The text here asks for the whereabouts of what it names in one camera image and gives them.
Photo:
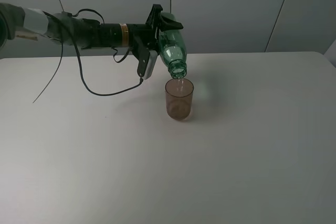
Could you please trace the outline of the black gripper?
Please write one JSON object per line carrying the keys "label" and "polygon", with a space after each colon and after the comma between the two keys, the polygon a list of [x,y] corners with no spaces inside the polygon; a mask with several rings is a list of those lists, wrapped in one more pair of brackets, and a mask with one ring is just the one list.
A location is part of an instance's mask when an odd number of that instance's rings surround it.
{"label": "black gripper", "polygon": [[174,18],[161,16],[162,6],[153,4],[145,24],[131,24],[131,48],[136,49],[135,37],[139,38],[149,50],[158,51],[157,26],[160,19],[160,31],[181,30],[183,25]]}

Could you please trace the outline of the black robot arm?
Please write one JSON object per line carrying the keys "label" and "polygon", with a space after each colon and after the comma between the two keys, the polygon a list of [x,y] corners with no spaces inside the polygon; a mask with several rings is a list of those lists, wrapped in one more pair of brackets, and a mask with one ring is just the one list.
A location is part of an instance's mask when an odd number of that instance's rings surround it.
{"label": "black robot arm", "polygon": [[154,4],[145,24],[109,24],[95,19],[79,19],[68,12],[54,15],[39,9],[1,4],[1,46],[19,36],[37,35],[66,45],[76,44],[83,50],[133,47],[135,36],[145,45],[154,46],[161,31],[180,30],[183,25]]}

